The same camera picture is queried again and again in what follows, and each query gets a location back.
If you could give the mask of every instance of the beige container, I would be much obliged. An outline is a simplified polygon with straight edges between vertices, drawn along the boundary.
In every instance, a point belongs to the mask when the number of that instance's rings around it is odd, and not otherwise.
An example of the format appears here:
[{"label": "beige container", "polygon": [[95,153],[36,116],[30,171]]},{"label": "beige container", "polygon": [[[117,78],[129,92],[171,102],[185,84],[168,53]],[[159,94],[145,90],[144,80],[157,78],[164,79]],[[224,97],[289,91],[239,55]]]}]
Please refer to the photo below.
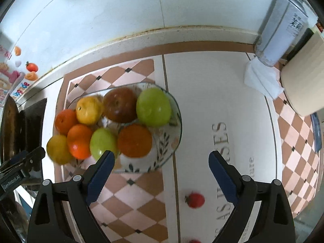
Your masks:
[{"label": "beige container", "polygon": [[324,39],[319,33],[282,69],[282,86],[292,108],[307,116],[324,107]]}]

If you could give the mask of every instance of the yellow fruit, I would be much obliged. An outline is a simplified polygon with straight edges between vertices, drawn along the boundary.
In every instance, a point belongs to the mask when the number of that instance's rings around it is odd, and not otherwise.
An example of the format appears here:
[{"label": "yellow fruit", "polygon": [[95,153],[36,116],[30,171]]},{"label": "yellow fruit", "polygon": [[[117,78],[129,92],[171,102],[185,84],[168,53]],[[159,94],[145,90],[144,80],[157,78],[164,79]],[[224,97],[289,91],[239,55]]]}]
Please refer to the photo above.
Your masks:
[{"label": "yellow fruit", "polygon": [[102,103],[97,97],[84,97],[77,102],[77,119],[85,125],[96,124],[101,117],[102,111]]},{"label": "yellow fruit", "polygon": [[64,135],[54,135],[50,138],[46,150],[50,159],[59,165],[65,165],[73,159]]}]

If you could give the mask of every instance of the brown apple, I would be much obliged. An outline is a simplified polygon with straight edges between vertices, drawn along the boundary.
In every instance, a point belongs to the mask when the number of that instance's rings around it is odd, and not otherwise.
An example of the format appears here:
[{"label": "brown apple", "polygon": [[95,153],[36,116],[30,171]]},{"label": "brown apple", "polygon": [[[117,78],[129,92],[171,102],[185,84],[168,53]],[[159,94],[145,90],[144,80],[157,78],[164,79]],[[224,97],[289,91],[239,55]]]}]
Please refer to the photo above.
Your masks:
[{"label": "brown apple", "polygon": [[129,88],[116,88],[103,97],[103,115],[118,123],[132,122],[137,118],[137,96]]}]

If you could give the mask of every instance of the diamond pattern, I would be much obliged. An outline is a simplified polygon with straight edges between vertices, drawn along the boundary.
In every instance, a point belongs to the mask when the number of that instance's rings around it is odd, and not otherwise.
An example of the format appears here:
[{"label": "diamond pattern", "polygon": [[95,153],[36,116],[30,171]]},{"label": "diamond pattern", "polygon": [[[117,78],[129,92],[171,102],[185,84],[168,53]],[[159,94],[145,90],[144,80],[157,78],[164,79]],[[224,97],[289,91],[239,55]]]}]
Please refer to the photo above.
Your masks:
[{"label": "diamond pattern", "polygon": [[315,195],[320,159],[314,152],[310,116],[300,117],[295,113],[284,93],[273,104],[281,137],[282,184],[295,217]]},{"label": "diamond pattern", "polygon": [[[67,90],[65,106],[67,107],[75,98],[88,93],[141,81],[154,83],[153,59],[129,61],[118,66],[104,67],[72,79]],[[95,161],[90,158],[81,165],[86,169],[94,163]],[[64,166],[65,180],[80,171],[75,168],[76,166],[77,164]],[[92,203],[90,209],[111,242],[167,242],[163,190],[163,177],[159,171],[148,174],[111,174],[97,202]],[[156,220],[144,214],[147,213],[146,209],[154,205],[157,208],[154,210],[153,217],[159,219],[158,226],[156,226]]]}]

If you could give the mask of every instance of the fruit plate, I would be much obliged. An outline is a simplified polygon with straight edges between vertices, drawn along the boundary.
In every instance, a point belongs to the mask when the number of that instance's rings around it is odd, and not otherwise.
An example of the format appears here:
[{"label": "fruit plate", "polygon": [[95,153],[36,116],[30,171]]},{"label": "fruit plate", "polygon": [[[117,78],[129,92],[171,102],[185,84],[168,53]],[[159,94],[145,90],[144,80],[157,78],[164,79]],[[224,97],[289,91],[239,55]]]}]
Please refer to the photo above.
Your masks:
[{"label": "fruit plate", "polygon": [[[102,98],[105,96],[107,92],[121,87],[130,88],[137,96],[139,96],[140,93],[145,89],[159,88],[166,94],[166,96],[170,101],[171,108],[172,108],[172,115],[169,123],[159,128],[148,127],[153,137],[151,151],[142,158],[129,158],[124,154],[120,154],[116,158],[115,167],[113,170],[115,173],[124,173],[124,172],[147,173],[147,172],[155,171],[158,168],[161,168],[166,163],[166,161],[174,154],[174,152],[179,146],[181,135],[182,135],[182,120],[179,111],[179,106],[176,100],[174,99],[174,97],[170,93],[166,92],[164,89],[160,88],[155,84],[148,83],[148,82],[140,82],[140,83],[114,87],[110,89],[100,90],[84,96],[80,96],[75,100],[73,100],[69,105],[69,107],[67,108],[75,109],[78,100],[85,96],[97,96],[102,100]],[[108,128],[111,132],[113,132],[117,136],[117,134],[123,127],[130,125],[132,123],[140,124],[138,119],[134,120],[131,123],[117,123],[102,116],[99,119],[98,123],[92,127],[92,129],[96,130],[100,127]],[[76,162],[71,162],[71,165],[74,165],[77,168],[87,169],[90,165],[94,164],[95,162],[96,162],[95,159],[91,156],[84,161],[77,160]]]}]

